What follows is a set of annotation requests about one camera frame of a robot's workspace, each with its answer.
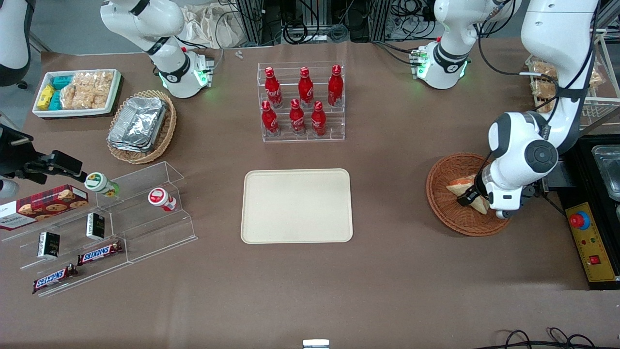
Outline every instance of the wicker basket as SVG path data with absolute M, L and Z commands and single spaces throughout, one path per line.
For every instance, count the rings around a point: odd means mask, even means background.
M 162 92 L 148 90 L 148 91 L 138 92 L 134 94 L 132 97 L 146 97 L 146 98 L 157 97 L 161 99 L 162 101 L 165 101 L 167 104 L 167 110 L 166 110 L 166 114 L 164 115 L 164 121 L 162 122 L 161 128 L 159 129 L 159 134 L 157 135 L 157 140 L 155 141 L 155 147 L 153 150 L 151 150 L 148 153 L 128 152 L 126 150 L 120 150 L 120 149 L 113 148 L 111 145 L 108 144 L 108 148 L 110 149 L 110 152 L 112 152 L 112 155 L 115 158 L 119 160 L 127 161 L 129 163 L 133 163 L 136 165 L 140 165 L 143 163 L 149 163 L 159 158 L 164 153 L 164 151 L 170 144 L 170 141 L 172 140 L 172 134 L 174 133 L 174 128 L 177 125 L 177 112 L 174 109 L 174 105 L 172 104 L 170 97 L 166 96 Z M 114 123 L 116 123 L 118 119 L 118 115 L 120 114 L 120 111 L 123 109 L 123 107 L 125 107 L 125 104 L 127 103 L 127 101 L 129 101 L 129 98 L 125 102 L 123 102 L 123 104 L 118 108 L 116 114 L 114 114 L 114 119 L 112 119 L 110 130 L 112 130 L 112 127 L 114 127 Z
M 470 206 L 461 206 L 446 185 L 478 172 L 483 161 L 484 157 L 472 153 L 448 155 L 431 168 L 426 185 L 428 203 L 435 215 L 452 230 L 475 237 L 499 232 L 508 225 L 508 219 L 497 218 L 493 210 L 484 215 Z

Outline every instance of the floor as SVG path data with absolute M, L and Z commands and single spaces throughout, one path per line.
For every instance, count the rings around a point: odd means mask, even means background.
M 207 0 L 174 1 L 179 6 L 209 2 Z M 523 0 L 514 18 L 494 37 L 519 35 L 528 3 L 529 0 Z M 54 52 L 72 55 L 139 52 L 138 47 L 130 41 L 110 32 L 104 26 L 99 16 L 99 7 L 100 2 L 97 1 L 39 1 L 33 16 L 31 31 Z M 613 56 L 620 58 L 620 45 L 613 45 L 610 50 Z M 614 61 L 619 62 L 618 68 L 620 69 L 620 59 Z M 40 56 L 37 52 L 33 52 L 30 71 L 25 78 L 30 84 L 29 88 L 26 90 L 13 86 L 0 88 L 0 112 L 8 116 L 19 127 L 23 126 L 28 110 L 32 107 L 36 92 L 34 89 L 40 75 Z

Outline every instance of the cookie box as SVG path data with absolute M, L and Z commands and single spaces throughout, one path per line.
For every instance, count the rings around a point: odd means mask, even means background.
M 88 194 L 65 184 L 0 206 L 0 229 L 13 230 L 88 205 Z
M 85 72 L 85 73 L 95 73 L 98 69 L 93 70 L 67 70 L 67 71 L 51 71 L 49 73 L 45 73 L 43 76 L 43 80 L 41 82 L 41 86 L 37 92 L 37 98 L 35 98 L 35 103 L 32 106 L 32 113 L 41 119 L 53 120 L 53 119 L 76 119 L 82 117 L 97 117 L 97 116 L 112 116 L 107 115 L 112 111 L 115 100 L 117 99 L 117 94 L 119 90 L 119 86 L 121 83 L 121 74 L 116 69 L 103 69 L 106 71 L 113 71 L 114 77 L 112 78 L 112 85 L 110 86 L 110 92 L 108 93 L 108 99 L 105 103 L 105 107 L 97 108 L 97 109 L 66 109 L 59 111 L 43 111 L 37 107 L 36 101 L 41 97 L 41 93 L 45 86 L 51 83 L 52 79 L 56 76 L 69 76 L 75 75 L 76 73 Z

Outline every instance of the table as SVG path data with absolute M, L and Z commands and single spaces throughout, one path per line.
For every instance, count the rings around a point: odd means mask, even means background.
M 508 71 L 528 56 L 518 39 L 486 40 L 485 52 Z M 406 65 L 371 44 L 243 56 L 227 51 L 211 89 L 174 99 L 179 123 L 161 160 L 185 176 L 181 197 L 199 239 L 48 299 L 30 294 L 18 251 L 0 245 L 3 348 L 299 348 L 305 338 L 328 338 L 333 348 L 472 348 L 502 342 L 503 329 L 547 340 L 548 326 L 620 346 L 618 292 L 586 291 L 567 223 L 548 203 L 532 200 L 500 234 L 471 238 L 426 202 L 425 178 L 439 158 L 486 153 L 493 120 L 531 107 L 526 78 L 493 73 L 477 52 L 447 91 L 412 81 Z M 310 60 L 347 65 L 346 141 L 263 144 L 257 64 Z M 162 89 L 144 54 L 44 53 L 43 61 L 44 72 L 119 69 L 121 100 Z M 62 150 L 114 178 L 140 166 L 110 155 L 109 122 L 30 115 L 24 130 L 40 152 Z M 350 173 L 349 242 L 241 241 L 244 176 L 287 168 Z M 41 190 L 22 184 L 24 195 Z

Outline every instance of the black small box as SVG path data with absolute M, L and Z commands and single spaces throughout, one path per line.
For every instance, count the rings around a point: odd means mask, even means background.
M 103 240 L 105 236 L 105 218 L 96 213 L 88 214 L 86 237 L 93 240 Z
M 43 232 L 39 234 L 38 258 L 58 258 L 58 250 L 60 249 L 60 235 L 54 233 Z

